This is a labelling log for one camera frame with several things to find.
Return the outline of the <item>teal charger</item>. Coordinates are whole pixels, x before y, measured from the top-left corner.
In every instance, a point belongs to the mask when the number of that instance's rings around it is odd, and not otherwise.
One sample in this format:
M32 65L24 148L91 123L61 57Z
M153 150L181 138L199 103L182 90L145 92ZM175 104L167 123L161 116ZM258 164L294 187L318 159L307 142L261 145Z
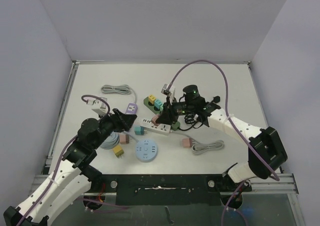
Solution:
M154 102L154 107L157 109L157 110L161 110L163 108L163 103L161 100L159 99L156 99L155 102Z
M134 133L136 135L144 135L145 134L145 128L143 126L136 126L134 128Z

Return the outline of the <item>yellow USB charger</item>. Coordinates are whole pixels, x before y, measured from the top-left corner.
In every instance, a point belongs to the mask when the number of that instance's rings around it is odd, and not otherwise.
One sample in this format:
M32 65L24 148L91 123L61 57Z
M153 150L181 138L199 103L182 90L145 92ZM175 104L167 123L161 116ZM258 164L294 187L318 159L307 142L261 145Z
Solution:
M149 103L149 105L154 105L155 104L155 101L156 101L156 97L154 96L154 95L149 95L148 96L148 103Z

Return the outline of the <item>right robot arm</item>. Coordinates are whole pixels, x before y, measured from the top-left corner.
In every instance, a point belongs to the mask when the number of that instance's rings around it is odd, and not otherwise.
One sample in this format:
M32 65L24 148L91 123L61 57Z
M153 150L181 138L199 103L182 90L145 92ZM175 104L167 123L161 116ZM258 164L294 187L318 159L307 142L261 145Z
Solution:
M162 94L166 96L163 109L157 118L158 124L173 124L179 116L193 114L196 122L224 132L248 147L248 160L231 166L224 177L223 186L235 190L242 181L251 178L279 181L276 170L288 159L276 129L265 129L246 123L221 108L219 97L210 102L200 96L196 85L188 85L180 100L175 98L175 89L165 84Z

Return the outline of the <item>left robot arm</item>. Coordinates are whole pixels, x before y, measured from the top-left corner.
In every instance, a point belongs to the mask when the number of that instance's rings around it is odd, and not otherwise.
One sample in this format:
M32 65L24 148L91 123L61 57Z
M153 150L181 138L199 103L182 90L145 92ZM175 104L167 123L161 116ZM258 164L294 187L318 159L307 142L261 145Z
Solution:
M118 109L99 120L85 119L77 134L63 148L53 172L17 207L10 206L3 214L7 226L47 226L49 208L61 192L77 176L85 176L84 186L95 192L102 185L102 173L91 166L97 156L97 148L111 135L129 131L136 114L125 114Z

